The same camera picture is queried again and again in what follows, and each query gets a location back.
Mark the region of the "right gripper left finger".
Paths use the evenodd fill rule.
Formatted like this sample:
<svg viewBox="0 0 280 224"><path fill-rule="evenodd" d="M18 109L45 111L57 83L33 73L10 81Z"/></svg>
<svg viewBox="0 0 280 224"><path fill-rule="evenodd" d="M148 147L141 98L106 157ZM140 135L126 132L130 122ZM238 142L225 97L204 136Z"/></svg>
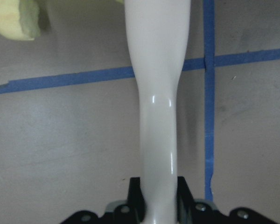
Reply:
<svg viewBox="0 0 280 224"><path fill-rule="evenodd" d="M141 191L139 177L130 178L127 203L134 207L137 212L139 222L143 222L146 213L146 203Z"/></svg>

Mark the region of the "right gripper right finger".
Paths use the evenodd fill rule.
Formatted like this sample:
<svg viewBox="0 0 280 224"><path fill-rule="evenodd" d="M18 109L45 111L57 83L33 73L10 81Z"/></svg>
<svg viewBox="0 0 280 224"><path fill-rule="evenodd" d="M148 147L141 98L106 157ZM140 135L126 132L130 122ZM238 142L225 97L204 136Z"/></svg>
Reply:
<svg viewBox="0 0 280 224"><path fill-rule="evenodd" d="M195 201L184 177L177 178L177 221L180 224L194 223Z"/></svg>

